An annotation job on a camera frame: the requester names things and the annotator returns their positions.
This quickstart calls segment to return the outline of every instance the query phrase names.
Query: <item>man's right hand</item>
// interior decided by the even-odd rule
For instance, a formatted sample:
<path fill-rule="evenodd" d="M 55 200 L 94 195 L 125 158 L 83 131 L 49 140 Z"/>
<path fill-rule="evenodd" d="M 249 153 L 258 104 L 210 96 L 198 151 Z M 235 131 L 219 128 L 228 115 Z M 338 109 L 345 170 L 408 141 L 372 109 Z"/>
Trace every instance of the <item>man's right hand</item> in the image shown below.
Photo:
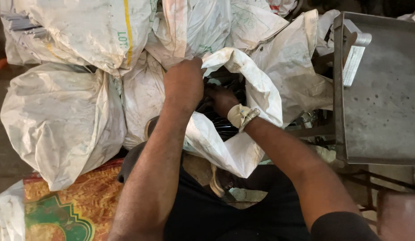
<path fill-rule="evenodd" d="M 234 93 L 223 86 L 208 85 L 205 94 L 211 97 L 211 100 L 208 100 L 207 103 L 213 106 L 215 112 L 223 118 L 227 117 L 233 106 L 240 104 Z"/>

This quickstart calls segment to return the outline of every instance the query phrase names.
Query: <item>black pants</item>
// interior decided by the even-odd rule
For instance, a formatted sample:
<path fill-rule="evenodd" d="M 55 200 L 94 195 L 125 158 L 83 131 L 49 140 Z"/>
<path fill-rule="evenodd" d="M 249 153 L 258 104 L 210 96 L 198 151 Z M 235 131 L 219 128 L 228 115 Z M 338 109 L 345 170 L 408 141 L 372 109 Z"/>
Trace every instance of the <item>black pants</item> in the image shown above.
<path fill-rule="evenodd" d="M 215 240 L 227 232 L 228 240 L 234 240 L 245 230 L 270 234 L 275 240 L 310 240 L 294 186 L 275 165 L 259 165 L 249 178 L 233 175 L 232 179 L 234 187 L 268 194 L 261 202 L 239 210 L 206 191 L 181 165 L 165 240 Z"/>

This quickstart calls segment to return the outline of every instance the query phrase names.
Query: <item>person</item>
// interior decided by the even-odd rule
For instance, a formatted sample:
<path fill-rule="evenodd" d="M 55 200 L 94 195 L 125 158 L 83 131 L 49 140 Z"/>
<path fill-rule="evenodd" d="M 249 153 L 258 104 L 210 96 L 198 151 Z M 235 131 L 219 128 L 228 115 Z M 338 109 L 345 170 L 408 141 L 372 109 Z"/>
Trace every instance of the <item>person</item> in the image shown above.
<path fill-rule="evenodd" d="M 228 178 L 233 187 L 268 191 L 261 202 L 239 210 L 186 173 L 182 147 L 189 119 L 204 97 L 201 65 L 199 58 L 184 60 L 165 74 L 166 98 L 155 128 L 126 156 L 135 164 L 127 167 L 110 241 L 379 240 L 333 170 L 301 141 L 260 117 L 244 131 L 275 166 L 259 165 L 247 179 Z M 221 87 L 206 94 L 225 118 L 239 104 Z"/>

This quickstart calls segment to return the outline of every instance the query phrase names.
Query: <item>metal sheet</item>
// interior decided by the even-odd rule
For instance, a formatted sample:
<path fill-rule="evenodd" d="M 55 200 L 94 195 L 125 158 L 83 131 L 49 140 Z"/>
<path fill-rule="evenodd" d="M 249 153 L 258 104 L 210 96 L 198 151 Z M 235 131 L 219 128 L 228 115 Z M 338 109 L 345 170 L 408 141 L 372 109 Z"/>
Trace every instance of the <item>metal sheet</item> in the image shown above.
<path fill-rule="evenodd" d="M 334 68 L 337 156 L 349 163 L 415 165 L 415 23 L 344 12 L 334 23 L 334 66 L 343 18 L 372 35 L 351 87 Z"/>

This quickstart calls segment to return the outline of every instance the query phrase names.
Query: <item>black shirt sleeve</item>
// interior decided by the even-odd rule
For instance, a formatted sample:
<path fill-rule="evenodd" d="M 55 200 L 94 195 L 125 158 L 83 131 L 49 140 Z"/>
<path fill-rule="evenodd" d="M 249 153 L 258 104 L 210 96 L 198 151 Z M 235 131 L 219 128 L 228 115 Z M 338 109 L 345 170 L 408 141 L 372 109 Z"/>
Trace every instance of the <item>black shirt sleeve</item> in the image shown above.
<path fill-rule="evenodd" d="M 319 217 L 312 226 L 312 241 L 380 241 L 364 218 L 351 212 Z"/>

